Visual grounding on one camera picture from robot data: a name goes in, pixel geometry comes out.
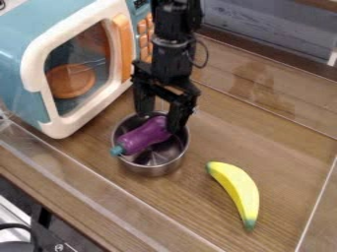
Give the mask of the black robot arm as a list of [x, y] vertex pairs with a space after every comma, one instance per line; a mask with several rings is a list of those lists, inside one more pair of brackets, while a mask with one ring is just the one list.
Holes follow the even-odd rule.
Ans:
[[196, 30], [204, 18], [201, 0], [152, 0], [152, 14], [152, 62], [133, 61], [134, 107], [138, 115], [148, 115], [156, 98], [165, 99], [170, 103], [166, 129], [176, 133], [187, 126], [201, 95], [191, 79], [197, 67]]

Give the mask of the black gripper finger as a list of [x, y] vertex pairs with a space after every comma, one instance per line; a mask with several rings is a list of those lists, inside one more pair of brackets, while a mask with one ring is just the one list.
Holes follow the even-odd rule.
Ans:
[[134, 84], [133, 97], [136, 113], [145, 117], [154, 111], [156, 93], [148, 85]]
[[188, 124], [189, 118], [195, 113], [197, 100], [191, 97], [180, 97], [170, 103], [168, 113], [168, 131], [176, 134]]

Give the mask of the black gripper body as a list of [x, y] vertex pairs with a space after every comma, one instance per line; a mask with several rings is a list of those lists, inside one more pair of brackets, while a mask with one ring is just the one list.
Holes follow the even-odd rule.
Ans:
[[193, 68], [197, 66], [196, 51], [197, 39], [189, 37], [185, 41], [153, 39], [153, 57], [149, 62], [136, 60], [132, 81], [145, 84], [170, 103], [180, 97], [197, 99], [200, 89], [192, 82]]

